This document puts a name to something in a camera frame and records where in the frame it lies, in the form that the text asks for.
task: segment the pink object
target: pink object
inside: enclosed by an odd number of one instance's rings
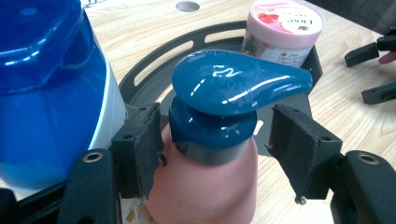
[[[325,26],[312,7],[288,0],[259,0],[247,17],[246,54],[300,67]]]
[[[207,165],[182,155],[163,130],[167,164],[161,164],[146,206],[159,224],[248,224],[257,193],[258,151],[253,138],[243,154],[222,165]]]

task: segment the black clamp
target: black clamp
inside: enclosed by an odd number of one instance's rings
[[[345,56],[346,66],[351,67],[377,58],[379,51],[396,51],[396,25],[390,26],[389,31],[379,37],[376,42],[347,53]],[[396,98],[396,82],[362,91],[361,96],[364,103],[368,105],[390,101]]]

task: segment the wooden surface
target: wooden surface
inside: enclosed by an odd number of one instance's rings
[[[194,12],[178,11],[178,1],[107,0],[87,8],[93,30],[120,82],[144,56],[174,37],[227,21],[245,20],[253,1],[195,0]],[[344,141],[343,153],[373,152],[396,166],[396,101],[366,105],[361,91],[396,81],[395,64],[376,60],[347,68],[350,50],[374,42],[379,34],[324,9],[327,25],[316,44],[323,77],[309,99],[314,119]],[[259,157],[257,211],[252,223],[332,223],[325,201],[294,202],[294,192],[277,161]]]

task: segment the strawberry graphic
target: strawberry graphic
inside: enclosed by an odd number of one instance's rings
[[[259,20],[263,21],[265,23],[277,22],[278,18],[279,18],[279,16],[276,15],[276,14],[265,14],[265,13],[262,13],[262,14],[259,15]]]

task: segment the blue lid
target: blue lid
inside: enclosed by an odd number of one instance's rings
[[[43,189],[89,148],[107,66],[79,0],[0,0],[0,176]]]
[[[304,69],[226,50],[188,55],[176,65],[172,82],[172,140],[187,157],[211,164],[217,163],[211,160],[215,151],[224,152],[216,153],[223,162],[241,155],[233,146],[253,134],[257,109],[312,88]]]

